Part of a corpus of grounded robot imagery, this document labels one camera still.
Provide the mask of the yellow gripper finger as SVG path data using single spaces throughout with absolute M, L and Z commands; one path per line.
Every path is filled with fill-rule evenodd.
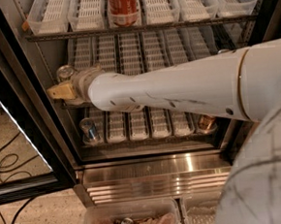
M 52 99 L 75 100 L 76 92 L 69 81 L 61 82 L 47 90 L 47 95 Z

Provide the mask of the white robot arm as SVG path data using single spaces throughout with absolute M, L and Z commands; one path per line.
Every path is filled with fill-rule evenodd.
M 281 39 L 136 76 L 91 67 L 47 94 L 109 112 L 155 107 L 256 122 L 214 224 L 281 224 Z

